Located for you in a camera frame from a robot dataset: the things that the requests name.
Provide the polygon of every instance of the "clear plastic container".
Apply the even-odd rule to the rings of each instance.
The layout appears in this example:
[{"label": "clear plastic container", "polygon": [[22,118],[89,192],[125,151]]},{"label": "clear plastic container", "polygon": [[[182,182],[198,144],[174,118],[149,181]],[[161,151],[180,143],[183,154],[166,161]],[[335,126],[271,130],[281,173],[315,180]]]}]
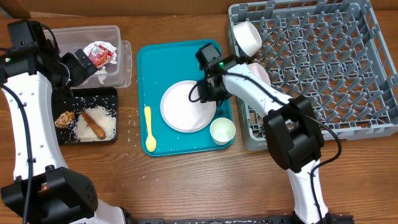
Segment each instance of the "clear plastic container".
[{"label": "clear plastic container", "polygon": [[[117,64],[107,63],[106,74],[94,74],[76,88],[115,87],[125,88],[131,84],[132,54],[128,41],[121,41],[117,26],[74,27],[52,29],[57,40],[60,56],[67,52],[75,53],[95,41],[109,42],[116,49]],[[45,30],[46,38],[52,40],[49,31]]]}]

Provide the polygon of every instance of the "blue tray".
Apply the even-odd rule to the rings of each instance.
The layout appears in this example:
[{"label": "blue tray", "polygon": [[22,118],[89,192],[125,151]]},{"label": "blue tray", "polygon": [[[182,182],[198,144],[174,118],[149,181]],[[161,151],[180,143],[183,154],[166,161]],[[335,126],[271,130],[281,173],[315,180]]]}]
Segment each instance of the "blue tray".
[{"label": "blue tray", "polygon": [[[204,73],[199,69],[195,57],[200,47],[214,40],[194,40],[169,44],[148,45],[137,55],[137,83],[139,99],[139,120],[141,126],[141,146],[150,156],[170,156],[191,152],[202,152],[224,149],[232,144],[219,146],[210,136],[210,125],[195,133],[181,133],[170,128],[160,113],[160,101],[164,92],[174,83],[184,80],[199,80]],[[152,110],[152,134],[157,141],[156,150],[149,152],[145,146],[148,136],[144,115],[144,107]],[[217,108],[216,118],[232,120],[229,101]]]}]

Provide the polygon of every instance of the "yellow spoon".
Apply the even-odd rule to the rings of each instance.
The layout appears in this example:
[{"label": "yellow spoon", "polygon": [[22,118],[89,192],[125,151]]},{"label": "yellow spoon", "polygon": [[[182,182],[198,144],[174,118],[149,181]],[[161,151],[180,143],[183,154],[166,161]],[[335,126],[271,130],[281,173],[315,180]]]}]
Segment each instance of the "yellow spoon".
[{"label": "yellow spoon", "polygon": [[150,112],[149,106],[146,106],[144,108],[144,114],[145,114],[145,121],[147,123],[147,129],[148,129],[148,137],[147,137],[147,141],[145,142],[145,145],[147,146],[147,149],[149,152],[153,152],[156,149],[156,139],[152,135],[152,113]]}]

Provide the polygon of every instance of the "dish rack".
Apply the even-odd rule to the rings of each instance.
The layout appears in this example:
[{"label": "dish rack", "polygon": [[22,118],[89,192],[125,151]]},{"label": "dish rack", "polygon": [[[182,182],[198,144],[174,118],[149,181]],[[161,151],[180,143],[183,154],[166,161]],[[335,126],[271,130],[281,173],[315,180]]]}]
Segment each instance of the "dish rack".
[{"label": "dish rack", "polygon": [[[264,1],[228,12],[229,52],[247,57],[232,28],[254,24],[263,46],[248,59],[267,70],[275,89],[307,96],[317,119],[340,139],[398,131],[398,75],[369,0]],[[244,146],[267,149],[262,118],[240,99],[238,111]]]}]

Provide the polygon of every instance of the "white plate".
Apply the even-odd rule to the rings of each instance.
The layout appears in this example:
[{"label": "white plate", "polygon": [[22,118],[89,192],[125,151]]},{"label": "white plate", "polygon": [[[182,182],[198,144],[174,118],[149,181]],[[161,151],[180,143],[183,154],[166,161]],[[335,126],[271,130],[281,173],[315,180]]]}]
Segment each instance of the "white plate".
[{"label": "white plate", "polygon": [[[189,92],[195,84],[196,81],[181,81],[170,86],[163,94],[160,112],[163,120],[174,130],[192,133],[203,129],[213,120],[217,109],[216,102],[189,101]],[[195,89],[192,99],[197,98],[198,91]]]}]

